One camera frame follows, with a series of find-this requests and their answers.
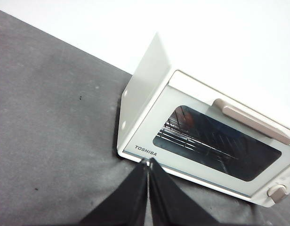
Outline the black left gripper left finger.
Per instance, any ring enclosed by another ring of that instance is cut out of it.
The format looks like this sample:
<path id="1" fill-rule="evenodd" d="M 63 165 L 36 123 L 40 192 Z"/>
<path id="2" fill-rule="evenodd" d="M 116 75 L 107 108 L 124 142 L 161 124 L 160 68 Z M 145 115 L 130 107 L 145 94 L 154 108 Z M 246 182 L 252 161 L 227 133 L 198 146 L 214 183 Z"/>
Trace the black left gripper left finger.
<path id="1" fill-rule="evenodd" d="M 147 164 L 139 162 L 119 187 L 80 222 L 81 226 L 142 226 L 147 204 Z"/>

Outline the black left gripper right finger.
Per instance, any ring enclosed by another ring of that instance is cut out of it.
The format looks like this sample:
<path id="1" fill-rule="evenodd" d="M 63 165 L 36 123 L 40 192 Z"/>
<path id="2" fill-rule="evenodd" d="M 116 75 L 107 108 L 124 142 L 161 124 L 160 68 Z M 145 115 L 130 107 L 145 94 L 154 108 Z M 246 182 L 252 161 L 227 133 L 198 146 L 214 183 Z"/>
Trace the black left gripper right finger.
<path id="1" fill-rule="evenodd" d="M 218 225 L 216 219 L 175 184 L 154 158 L 149 163 L 149 193 L 155 226 Z"/>

